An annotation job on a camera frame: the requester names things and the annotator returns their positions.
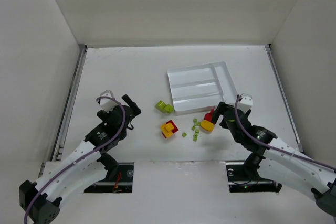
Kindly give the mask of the red lego piece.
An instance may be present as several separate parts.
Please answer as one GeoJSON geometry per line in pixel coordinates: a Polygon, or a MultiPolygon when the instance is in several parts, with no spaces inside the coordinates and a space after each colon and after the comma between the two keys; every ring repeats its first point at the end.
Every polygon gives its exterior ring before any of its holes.
{"type": "Polygon", "coordinates": [[[211,122],[213,118],[213,113],[214,113],[214,109],[211,109],[209,113],[205,114],[204,120],[211,122]]]}

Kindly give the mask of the yellow rounded lego piece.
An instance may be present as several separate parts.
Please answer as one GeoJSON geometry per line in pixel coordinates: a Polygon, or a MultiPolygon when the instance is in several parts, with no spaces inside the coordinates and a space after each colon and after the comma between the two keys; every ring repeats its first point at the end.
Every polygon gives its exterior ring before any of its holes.
{"type": "Polygon", "coordinates": [[[214,129],[214,124],[208,120],[203,120],[201,122],[201,128],[208,131],[208,132],[212,132],[214,129]]]}

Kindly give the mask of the yellow and red lego stack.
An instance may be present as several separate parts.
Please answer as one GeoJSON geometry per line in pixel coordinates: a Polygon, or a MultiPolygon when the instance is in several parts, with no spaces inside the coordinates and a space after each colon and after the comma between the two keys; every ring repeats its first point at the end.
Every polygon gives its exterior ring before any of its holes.
{"type": "Polygon", "coordinates": [[[160,126],[160,129],[164,138],[169,138],[173,136],[179,130],[172,120],[169,120],[166,123],[162,124],[160,126]]]}

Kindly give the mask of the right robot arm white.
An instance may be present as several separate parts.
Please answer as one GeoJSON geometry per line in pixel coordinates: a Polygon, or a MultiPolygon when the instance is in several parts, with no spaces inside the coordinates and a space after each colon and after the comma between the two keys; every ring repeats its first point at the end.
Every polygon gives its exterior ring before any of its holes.
{"type": "Polygon", "coordinates": [[[296,190],[325,213],[335,216],[335,167],[315,161],[286,144],[272,131],[252,125],[250,111],[237,104],[220,102],[212,123],[223,117],[220,126],[228,129],[234,141],[251,154],[244,162],[248,175],[273,180],[296,190]]]}

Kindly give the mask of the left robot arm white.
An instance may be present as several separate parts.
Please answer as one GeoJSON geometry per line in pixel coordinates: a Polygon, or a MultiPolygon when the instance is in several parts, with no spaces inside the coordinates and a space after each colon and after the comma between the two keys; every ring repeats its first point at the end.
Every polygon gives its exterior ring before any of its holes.
{"type": "Polygon", "coordinates": [[[126,138],[127,130],[133,129],[131,121],[141,114],[128,95],[123,95],[122,100],[125,104],[110,94],[98,97],[102,109],[97,116],[102,122],[52,171],[20,185],[24,223],[51,223],[74,197],[107,174],[116,173],[119,163],[108,152],[126,138]]]}

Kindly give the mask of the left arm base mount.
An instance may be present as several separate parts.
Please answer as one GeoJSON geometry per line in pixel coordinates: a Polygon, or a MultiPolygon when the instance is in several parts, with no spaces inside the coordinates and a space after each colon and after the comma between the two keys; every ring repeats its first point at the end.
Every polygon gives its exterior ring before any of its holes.
{"type": "Polygon", "coordinates": [[[118,163],[105,153],[98,159],[104,165],[105,177],[84,190],[85,194],[125,194],[132,193],[134,163],[118,163]]]}

